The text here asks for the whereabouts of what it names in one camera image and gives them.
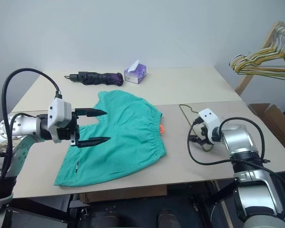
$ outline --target white wall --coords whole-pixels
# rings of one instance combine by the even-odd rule
[[[285,0],[0,0],[0,91],[19,67],[124,68],[137,58],[152,68],[212,65],[235,87],[230,59],[259,48],[278,20]],[[9,109],[29,75],[12,84]],[[242,97],[284,110],[285,82],[255,77]]]

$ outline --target black cable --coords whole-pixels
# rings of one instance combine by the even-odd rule
[[[263,132],[262,130],[260,129],[260,127],[253,121],[249,120],[249,119],[246,119],[246,118],[243,118],[243,117],[232,117],[232,118],[229,118],[229,119],[226,119],[224,120],[220,126],[219,126],[219,129],[218,129],[218,133],[219,133],[219,138],[221,138],[221,129],[222,129],[222,126],[223,124],[225,124],[227,121],[229,120],[244,120],[244,121],[247,121],[251,124],[253,124],[259,131],[260,133],[260,136],[261,136],[261,142],[262,142],[262,155],[263,155],[263,158],[264,158],[264,155],[265,155],[265,149],[263,150],[263,148],[265,148],[265,141],[264,141],[264,135],[263,135]],[[196,160],[192,154],[191,154],[191,150],[190,150],[190,134],[191,134],[191,131],[193,129],[193,126],[196,125],[196,124],[199,124],[200,122],[196,122],[194,121],[190,127],[190,130],[188,132],[188,137],[187,137],[187,147],[188,147],[188,152],[189,152],[189,156],[191,157],[192,160],[194,160],[197,164],[200,164],[200,165],[216,165],[216,164],[221,164],[221,163],[226,163],[226,162],[237,162],[237,163],[244,163],[244,164],[247,164],[247,165],[250,165],[254,168],[257,168],[257,169],[262,169],[264,171],[267,171],[269,172],[270,174],[274,175],[275,177],[277,177],[284,185],[285,185],[285,180],[280,176],[278,175],[277,173],[273,172],[272,170],[270,169],[267,169],[263,166],[260,166],[260,165],[257,165],[257,164],[254,164],[252,162],[249,162],[249,161],[243,161],[243,160],[236,160],[236,159],[225,159],[225,160],[220,160],[220,161],[214,161],[214,162],[200,162],[198,160]]]
[[[5,130],[6,130],[8,143],[7,143],[4,161],[3,161],[3,166],[2,166],[2,170],[1,170],[0,183],[3,181],[7,171],[10,168],[10,163],[11,163],[11,159],[12,159],[12,155],[13,155],[12,128],[9,125],[8,111],[7,111],[7,105],[6,105],[6,93],[7,93],[8,85],[9,85],[11,79],[15,75],[17,75],[21,72],[24,72],[24,71],[35,72],[37,74],[42,75],[43,77],[48,79],[54,85],[54,87],[56,89],[56,96],[58,96],[59,92],[60,92],[58,85],[54,82],[54,80],[52,78],[50,78],[49,76],[47,76],[43,72],[41,72],[39,70],[32,69],[32,68],[22,68],[22,69],[15,70],[5,80],[3,87],[2,87],[1,106],[2,106],[2,116],[3,116],[3,121],[4,121],[4,126],[5,126]]]

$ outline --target white tissue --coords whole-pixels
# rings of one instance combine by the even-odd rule
[[[139,65],[139,59],[136,60],[128,69],[128,72],[132,72],[134,70],[136,70],[137,66]]]

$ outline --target green wire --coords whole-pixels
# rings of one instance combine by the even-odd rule
[[[199,112],[193,111],[192,107],[189,106],[189,105],[187,105],[187,104],[179,104],[179,107],[180,107],[181,112],[183,113],[184,117],[186,118],[186,120],[187,120],[189,126],[191,126],[191,123],[190,123],[189,119],[187,118],[186,114],[184,113],[183,109],[181,108],[182,106],[186,106],[186,107],[190,108],[191,112],[193,112],[193,113],[198,114]],[[213,145],[212,145],[209,149],[205,149],[204,145],[202,145],[202,148],[203,148],[203,151],[208,152],[208,151],[211,151],[211,150],[212,150]]]

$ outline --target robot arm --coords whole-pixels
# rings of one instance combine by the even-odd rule
[[[257,228],[266,224],[270,224],[270,227],[285,227],[285,223],[281,220],[285,211],[269,173],[249,163],[239,162],[239,160],[249,161],[263,167],[263,158],[260,158],[246,126],[242,124],[221,126],[219,118],[208,108],[199,112],[195,124],[200,123],[203,125],[201,134],[205,139],[197,135],[190,135],[188,139],[200,145],[206,143],[225,145],[235,178],[230,193],[233,193],[235,198],[238,217],[245,222],[244,227]],[[210,204],[217,203],[213,199],[217,200],[218,196],[219,193],[211,198]]]
[[[33,71],[45,75],[37,70],[24,68],[13,72],[8,77],[7,84],[14,75],[22,71]],[[45,76],[58,90],[56,83],[47,75]],[[6,96],[7,84],[5,83],[3,87],[5,92],[2,93],[2,97]],[[5,208],[5,205],[12,200],[12,190],[16,178],[22,169],[29,149],[34,143],[45,140],[60,143],[61,140],[70,140],[71,146],[87,147],[101,144],[110,139],[109,137],[94,137],[80,141],[79,126],[77,125],[79,116],[100,116],[106,112],[93,108],[79,108],[72,112],[71,104],[62,99],[59,91],[56,91],[56,96],[48,108],[48,113],[36,117],[24,113],[7,117],[5,115],[6,106],[4,103],[2,104],[4,120],[0,123],[0,209]],[[10,128],[10,132],[7,132],[6,126]]]

